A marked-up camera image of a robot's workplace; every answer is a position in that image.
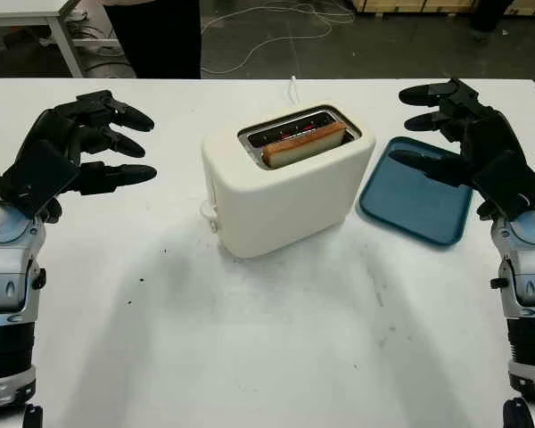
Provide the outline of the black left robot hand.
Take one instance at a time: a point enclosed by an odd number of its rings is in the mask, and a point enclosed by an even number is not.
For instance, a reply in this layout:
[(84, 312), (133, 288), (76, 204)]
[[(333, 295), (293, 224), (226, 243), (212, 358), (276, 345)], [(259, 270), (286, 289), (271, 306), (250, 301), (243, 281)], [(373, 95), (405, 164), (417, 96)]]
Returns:
[(30, 129), (24, 146), (33, 141), (46, 141), (79, 174), (63, 190), (82, 195), (112, 193), (117, 188), (137, 185), (156, 177), (157, 170), (147, 165), (107, 166), (104, 163), (81, 161), (81, 154), (107, 150), (131, 158), (145, 156), (137, 142), (113, 129), (111, 125), (150, 132), (153, 120), (135, 107), (116, 100), (111, 91), (101, 90), (78, 95), (71, 103), (44, 111)]

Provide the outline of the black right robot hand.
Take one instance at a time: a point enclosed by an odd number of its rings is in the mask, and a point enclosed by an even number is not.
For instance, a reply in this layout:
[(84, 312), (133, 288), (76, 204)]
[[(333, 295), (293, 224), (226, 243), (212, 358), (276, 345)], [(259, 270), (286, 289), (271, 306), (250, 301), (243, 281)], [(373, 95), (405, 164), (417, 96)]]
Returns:
[(472, 177), (503, 152), (523, 155), (506, 117), (481, 104), (479, 94), (463, 81), (412, 86), (399, 92), (408, 105), (433, 107), (433, 111), (408, 119), (410, 131), (438, 131), (449, 142), (460, 144), (460, 153), (435, 159), (410, 150), (394, 150), (389, 157), (417, 169), (446, 185), (470, 185)]

